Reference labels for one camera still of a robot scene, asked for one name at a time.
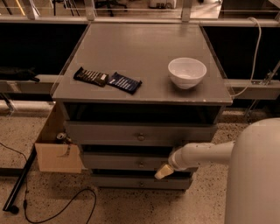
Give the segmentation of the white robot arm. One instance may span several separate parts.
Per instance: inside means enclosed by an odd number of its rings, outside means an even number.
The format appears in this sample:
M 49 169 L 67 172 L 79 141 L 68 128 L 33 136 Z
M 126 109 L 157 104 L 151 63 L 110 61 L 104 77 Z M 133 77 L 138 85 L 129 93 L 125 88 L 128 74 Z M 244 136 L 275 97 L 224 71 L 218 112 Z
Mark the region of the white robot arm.
M 234 141 L 175 148 L 155 178 L 210 164 L 228 166 L 225 224 L 280 224 L 279 118 L 250 124 Z

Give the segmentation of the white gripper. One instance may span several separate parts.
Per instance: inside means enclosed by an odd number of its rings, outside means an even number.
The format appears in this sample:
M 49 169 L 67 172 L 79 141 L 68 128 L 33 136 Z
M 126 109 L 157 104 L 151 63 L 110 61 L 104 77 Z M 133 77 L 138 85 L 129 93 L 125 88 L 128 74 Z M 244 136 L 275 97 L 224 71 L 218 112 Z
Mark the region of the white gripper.
M 173 148 L 169 157 L 168 164 L 163 164 L 156 172 L 156 179 L 163 179 L 174 173 L 174 171 L 182 172 L 186 170 L 186 165 L 182 160 L 181 147 Z

